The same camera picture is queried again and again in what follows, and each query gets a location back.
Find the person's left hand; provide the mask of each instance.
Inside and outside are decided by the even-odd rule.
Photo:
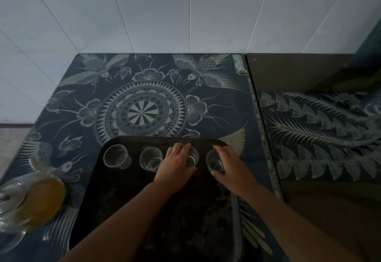
[[[190,144],[176,143],[168,148],[163,162],[157,170],[154,183],[167,187],[171,195],[180,190],[196,172],[195,166],[186,168]]]

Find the teapot lid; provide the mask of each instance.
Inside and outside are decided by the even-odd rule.
[[[0,188],[0,214],[17,209],[24,202],[26,191],[19,183]]]

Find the wall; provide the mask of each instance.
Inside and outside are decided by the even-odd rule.
[[[0,0],[0,122],[33,123],[77,53],[354,53],[381,0]]]

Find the black tray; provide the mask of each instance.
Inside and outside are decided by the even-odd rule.
[[[157,147],[165,156],[175,143],[191,143],[200,154],[198,170],[159,212],[136,253],[135,261],[240,261],[243,236],[237,196],[209,173],[205,156],[217,139],[119,136],[103,145],[69,238],[73,248],[92,230],[135,197],[155,178],[139,164],[141,152]],[[109,168],[103,154],[124,145],[132,162],[127,169]]]

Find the person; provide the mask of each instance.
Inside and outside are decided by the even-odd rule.
[[[79,242],[61,262],[131,261],[157,213],[197,170],[186,169],[189,148],[190,144],[181,143],[170,147],[154,181]],[[212,175],[249,203],[291,261],[361,261],[257,183],[230,146],[214,148],[225,175],[216,171]]]

